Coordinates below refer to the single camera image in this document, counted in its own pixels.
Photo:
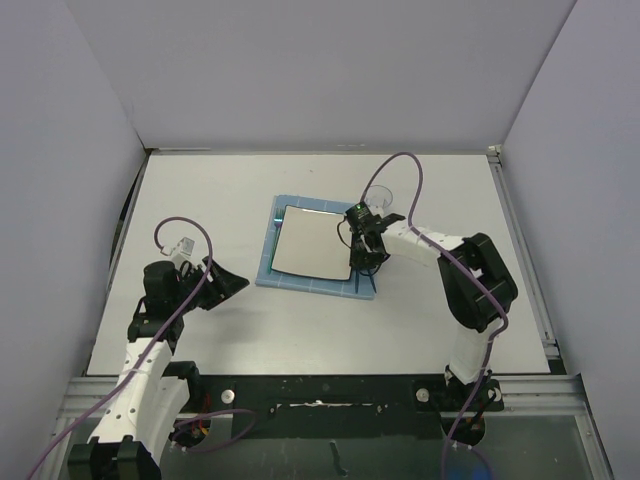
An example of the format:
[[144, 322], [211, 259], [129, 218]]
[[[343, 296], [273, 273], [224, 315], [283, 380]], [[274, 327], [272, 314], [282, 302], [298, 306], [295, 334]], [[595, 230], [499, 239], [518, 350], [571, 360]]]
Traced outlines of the blue plastic spoon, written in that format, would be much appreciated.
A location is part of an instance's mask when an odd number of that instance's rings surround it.
[[367, 270], [365, 276], [369, 279], [371, 288], [374, 293], [377, 293], [377, 287], [375, 283], [375, 271]]

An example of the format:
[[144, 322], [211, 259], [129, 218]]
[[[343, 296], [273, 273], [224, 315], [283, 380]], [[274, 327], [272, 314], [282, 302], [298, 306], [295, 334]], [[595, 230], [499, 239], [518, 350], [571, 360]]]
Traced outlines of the blue grid placemat cloth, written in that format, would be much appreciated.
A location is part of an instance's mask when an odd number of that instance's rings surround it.
[[268, 228], [263, 242], [255, 285], [348, 299], [373, 300], [376, 293], [373, 292], [369, 279], [365, 280], [365, 276], [362, 274], [360, 274], [359, 294], [356, 295], [354, 292], [354, 273], [347, 280], [327, 280], [281, 273], [273, 268], [271, 272], [268, 272], [269, 255], [274, 237], [274, 212], [276, 208], [286, 208], [289, 205], [334, 213], [338, 215], [339, 220], [343, 218], [344, 212], [351, 207], [350, 203], [333, 200], [284, 194], [276, 195], [271, 205]]

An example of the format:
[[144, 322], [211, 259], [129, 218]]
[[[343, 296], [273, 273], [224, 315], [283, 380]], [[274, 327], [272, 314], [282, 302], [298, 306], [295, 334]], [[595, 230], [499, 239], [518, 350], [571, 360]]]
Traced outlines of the clear drinking glass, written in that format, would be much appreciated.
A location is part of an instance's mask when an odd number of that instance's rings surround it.
[[371, 210], [384, 210], [393, 203], [392, 191], [384, 185], [371, 185], [365, 195], [365, 203]]

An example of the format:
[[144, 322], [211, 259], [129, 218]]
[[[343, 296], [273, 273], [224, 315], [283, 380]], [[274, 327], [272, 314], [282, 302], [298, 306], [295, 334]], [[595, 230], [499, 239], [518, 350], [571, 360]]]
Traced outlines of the square white plate dark rim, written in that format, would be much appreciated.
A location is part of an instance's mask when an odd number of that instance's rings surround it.
[[352, 233], [344, 216], [287, 205], [278, 228], [271, 269], [321, 280], [351, 276]]

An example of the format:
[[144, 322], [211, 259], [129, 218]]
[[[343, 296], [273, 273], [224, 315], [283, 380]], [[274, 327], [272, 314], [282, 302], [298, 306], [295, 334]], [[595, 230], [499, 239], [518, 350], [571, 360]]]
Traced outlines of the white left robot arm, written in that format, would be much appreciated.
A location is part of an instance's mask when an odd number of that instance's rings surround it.
[[173, 358], [184, 316], [209, 311], [248, 284], [209, 258], [196, 266], [178, 255], [144, 268], [144, 295], [127, 329], [118, 391], [88, 441], [71, 448], [70, 478], [161, 478], [161, 456], [176, 417], [203, 406], [205, 398], [196, 364]]

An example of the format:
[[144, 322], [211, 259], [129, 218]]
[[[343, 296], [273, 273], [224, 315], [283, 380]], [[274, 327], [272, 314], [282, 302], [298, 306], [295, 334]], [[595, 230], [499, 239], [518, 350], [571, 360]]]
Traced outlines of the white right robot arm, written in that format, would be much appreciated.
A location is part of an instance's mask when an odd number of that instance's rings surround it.
[[357, 277], [373, 277], [399, 256], [440, 273], [447, 305], [459, 328], [446, 367], [448, 402], [469, 408], [481, 396], [494, 338], [508, 326], [506, 314], [518, 287], [491, 238], [463, 237], [416, 227], [397, 213], [373, 212], [360, 202], [344, 214], [351, 233], [349, 263]]

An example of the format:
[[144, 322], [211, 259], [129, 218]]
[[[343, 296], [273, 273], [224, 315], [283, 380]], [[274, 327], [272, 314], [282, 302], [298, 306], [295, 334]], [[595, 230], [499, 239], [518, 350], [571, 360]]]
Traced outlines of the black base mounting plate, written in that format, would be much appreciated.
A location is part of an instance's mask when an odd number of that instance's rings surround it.
[[449, 431], [478, 443], [485, 416], [501, 412], [499, 382], [479, 388], [442, 374], [204, 375], [181, 413], [198, 415], [181, 440], [198, 445], [231, 423], [233, 438], [252, 440], [440, 440]]

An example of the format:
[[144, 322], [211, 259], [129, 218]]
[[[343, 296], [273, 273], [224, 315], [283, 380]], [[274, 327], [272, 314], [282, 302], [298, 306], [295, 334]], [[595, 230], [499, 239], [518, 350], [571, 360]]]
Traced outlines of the aluminium table frame rail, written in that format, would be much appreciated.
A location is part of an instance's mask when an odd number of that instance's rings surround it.
[[515, 392], [509, 395], [506, 415], [573, 417], [590, 474], [594, 479], [611, 479], [611, 466], [582, 378], [566, 373], [558, 338], [503, 172], [502, 146], [488, 147], [486, 155], [551, 369], [548, 375], [517, 375], [511, 379]]

